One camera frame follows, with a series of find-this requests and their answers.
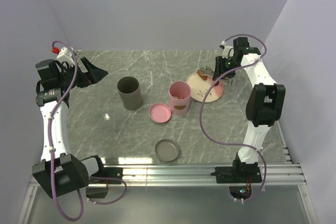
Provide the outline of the metal food tongs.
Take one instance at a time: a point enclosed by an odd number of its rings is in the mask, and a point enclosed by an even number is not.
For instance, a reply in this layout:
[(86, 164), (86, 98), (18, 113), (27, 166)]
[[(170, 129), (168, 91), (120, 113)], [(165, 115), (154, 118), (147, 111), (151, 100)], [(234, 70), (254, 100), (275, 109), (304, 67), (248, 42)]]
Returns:
[[(215, 81), (221, 75), (221, 73), (219, 71), (217, 71), (217, 70), (214, 71), (212, 68), (210, 68), (208, 66), (200, 67), (197, 70), (197, 73), (206, 74), (208, 76), (208, 78), (210, 78), (213, 81)], [(229, 73), (228, 75), (224, 76), (223, 78), (221, 78), (219, 80), (221, 82), (220, 84), (232, 85), (233, 84), (233, 78), (235, 77), (235, 75), (236, 75), (235, 71), (233, 73)]]

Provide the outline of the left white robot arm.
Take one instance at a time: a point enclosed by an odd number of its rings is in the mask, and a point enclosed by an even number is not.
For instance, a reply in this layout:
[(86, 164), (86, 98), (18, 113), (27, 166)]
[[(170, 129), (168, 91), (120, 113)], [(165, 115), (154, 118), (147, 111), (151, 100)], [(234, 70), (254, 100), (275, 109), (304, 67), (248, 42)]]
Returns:
[(32, 175), (49, 197), (62, 196), (88, 186), (89, 179), (100, 183), (106, 169), (97, 155), (79, 160), (72, 155), (68, 138), (70, 83), (85, 88), (102, 80), (108, 72), (81, 58), (87, 72), (67, 62), (47, 59), (35, 65), (40, 76), (36, 85), (36, 103), (44, 124), (44, 147), (40, 163)]

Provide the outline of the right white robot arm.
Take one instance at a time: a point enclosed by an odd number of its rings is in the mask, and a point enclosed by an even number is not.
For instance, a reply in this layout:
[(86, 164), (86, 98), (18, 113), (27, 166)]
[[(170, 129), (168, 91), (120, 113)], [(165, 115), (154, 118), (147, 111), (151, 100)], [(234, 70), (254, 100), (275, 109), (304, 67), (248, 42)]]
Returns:
[(248, 35), (233, 36), (233, 47), (228, 55), (216, 57), (213, 81), (232, 79), (236, 71), (244, 69), (252, 91), (246, 104), (248, 128), (243, 145), (236, 154), (231, 167), (217, 167), (212, 173), (219, 184), (260, 183), (261, 171), (258, 166), (264, 139), (281, 117), (286, 88), (278, 84), (268, 73), (257, 47), (251, 47)]

